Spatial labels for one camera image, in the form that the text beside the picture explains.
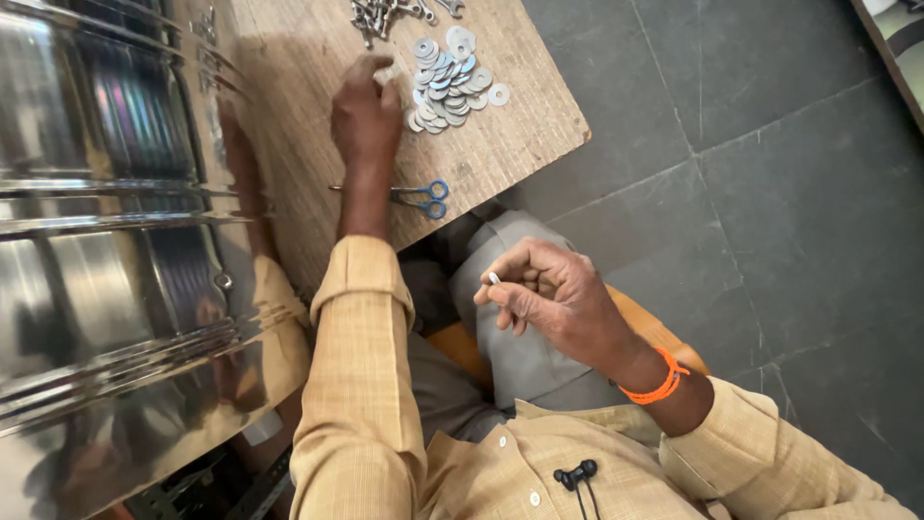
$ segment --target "shirt sleeve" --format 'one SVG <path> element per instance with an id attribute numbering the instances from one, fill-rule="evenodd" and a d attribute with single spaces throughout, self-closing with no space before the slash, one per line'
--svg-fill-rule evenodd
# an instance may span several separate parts
<path id="1" fill-rule="evenodd" d="M 694 431 L 662 437 L 662 467 L 693 498 L 739 518 L 917 518 L 882 486 L 781 419 L 773 400 L 710 378 L 715 403 Z"/>
<path id="2" fill-rule="evenodd" d="M 414 309 L 395 251 L 350 236 L 311 304 L 315 352 L 289 469 L 291 518 L 409 518 L 427 463 L 407 366 Z"/>

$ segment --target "wooden table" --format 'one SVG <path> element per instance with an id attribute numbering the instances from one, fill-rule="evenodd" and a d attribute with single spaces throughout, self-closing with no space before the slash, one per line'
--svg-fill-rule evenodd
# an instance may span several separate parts
<path id="1" fill-rule="evenodd" d="M 446 216 L 430 220 L 394 205 L 396 249 L 417 241 L 472 207 L 513 186 L 590 139 L 587 121 L 519 0 L 465 0 L 453 20 L 435 0 L 439 23 L 403 17 L 375 51 L 395 57 L 386 77 L 398 77 L 410 107 L 415 59 L 411 45 L 427 35 L 445 50 L 445 32 L 459 24 L 478 36 L 476 57 L 510 102 L 472 110 L 466 124 L 438 135 L 406 131 L 395 185 L 449 184 Z M 232 0 L 241 36 L 236 60 L 257 91 L 248 121 L 261 170 L 274 198 L 275 232 L 283 265 L 307 294 L 320 285 L 334 245 L 344 167 L 329 137 L 331 97 L 344 70 L 366 53 L 349 19 L 347 0 Z"/>

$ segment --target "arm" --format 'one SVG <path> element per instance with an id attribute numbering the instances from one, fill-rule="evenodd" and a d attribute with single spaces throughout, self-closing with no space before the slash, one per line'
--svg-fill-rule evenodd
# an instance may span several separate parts
<path id="1" fill-rule="evenodd" d="M 491 285 L 489 272 L 502 281 Z M 524 239 L 481 275 L 475 303 L 497 303 L 497 327 L 527 324 L 559 351 L 626 390 L 658 389 L 669 368 L 637 336 L 586 256 Z M 689 495 L 722 498 L 742 518 L 914 518 L 882 488 L 777 415 L 772 400 L 691 371 L 643 406 L 664 433 L 661 463 Z"/>
<path id="2" fill-rule="evenodd" d="M 346 163 L 342 240 L 311 304 L 318 335 L 289 464 L 293 519 L 408 518 L 426 477 L 407 366 L 413 307 L 384 241 L 401 105 L 396 87 L 377 89 L 372 73 L 388 63 L 360 59 L 334 99 L 332 134 Z"/>

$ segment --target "stainless steel container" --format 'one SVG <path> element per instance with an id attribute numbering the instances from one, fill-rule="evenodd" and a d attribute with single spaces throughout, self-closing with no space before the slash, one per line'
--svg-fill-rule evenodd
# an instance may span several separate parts
<path id="1" fill-rule="evenodd" d="M 308 374 L 216 0 L 0 0 L 0 518 L 81 518 Z"/>

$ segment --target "wooden chair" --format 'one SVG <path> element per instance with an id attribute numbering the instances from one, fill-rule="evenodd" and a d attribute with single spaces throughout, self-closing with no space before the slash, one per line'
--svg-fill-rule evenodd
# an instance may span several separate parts
<path id="1" fill-rule="evenodd" d="M 703 363 L 699 354 L 678 339 L 658 318 L 622 292 L 610 286 L 606 286 L 606 290 L 610 292 L 610 297 L 613 298 L 613 302 L 626 322 L 639 336 L 648 343 L 661 345 L 677 361 L 693 370 L 706 376 L 710 374 L 709 368 Z M 468 334 L 461 321 L 431 334 L 427 337 L 427 341 L 469 372 L 485 388 L 493 390 L 491 369 L 481 359 L 478 354 L 478 343 Z"/>

